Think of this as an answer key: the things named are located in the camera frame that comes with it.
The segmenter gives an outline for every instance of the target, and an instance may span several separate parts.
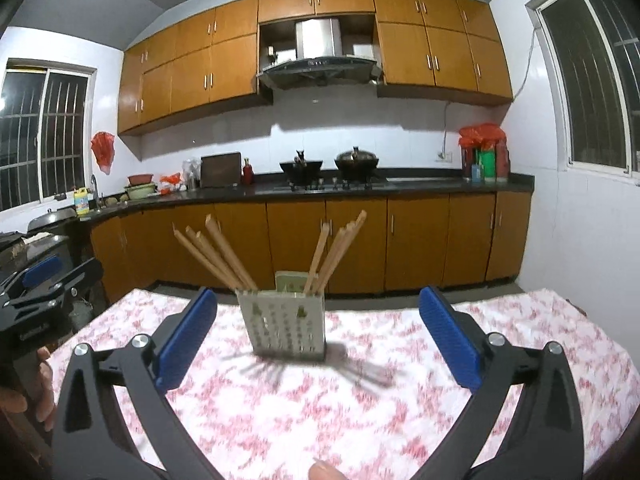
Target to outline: blue gripper pad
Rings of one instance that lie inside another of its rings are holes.
[[[456,382],[475,393],[482,384],[481,356],[456,323],[453,307],[428,286],[420,291],[418,311]]]
[[[53,278],[62,270],[62,261],[57,256],[50,256],[46,260],[34,265],[22,275],[22,286],[33,288],[49,278]]]
[[[157,357],[155,385],[163,395],[180,386],[209,328],[213,325],[218,312],[216,295],[206,289],[192,300],[185,310],[187,312]]]

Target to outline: backsplash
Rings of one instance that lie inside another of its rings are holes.
[[[451,164],[437,162],[444,134],[445,103],[379,99],[375,86],[331,86],[277,91],[271,107],[239,110],[172,126],[142,137],[141,173],[180,171],[190,157],[241,152],[256,173],[280,171],[279,163],[305,150],[308,160],[334,169],[339,153],[359,146],[376,153],[380,167],[460,168],[458,130],[492,121],[498,110],[451,104],[446,151]]]

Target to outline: faucet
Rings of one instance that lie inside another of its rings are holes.
[[[91,175],[91,192],[94,194],[95,206],[100,209],[102,208],[102,201],[98,195],[98,181],[95,179],[95,175]]]

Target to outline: floor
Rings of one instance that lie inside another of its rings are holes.
[[[196,291],[192,288],[178,286],[158,285],[152,289],[158,294],[178,296],[191,299]],[[506,283],[494,286],[481,286],[444,292],[444,296],[450,303],[462,303],[463,301],[484,301],[507,294],[521,294],[524,292],[515,283]],[[218,294],[220,304],[238,304],[235,296],[230,294]],[[395,296],[392,298],[367,298],[363,300],[326,300],[326,310],[395,310],[402,308],[415,308],[418,296]]]

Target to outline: window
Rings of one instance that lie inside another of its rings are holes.
[[[638,171],[640,44],[622,6],[549,0],[538,15],[561,84],[569,165]]]
[[[84,186],[88,76],[8,69],[0,94],[0,211]]]

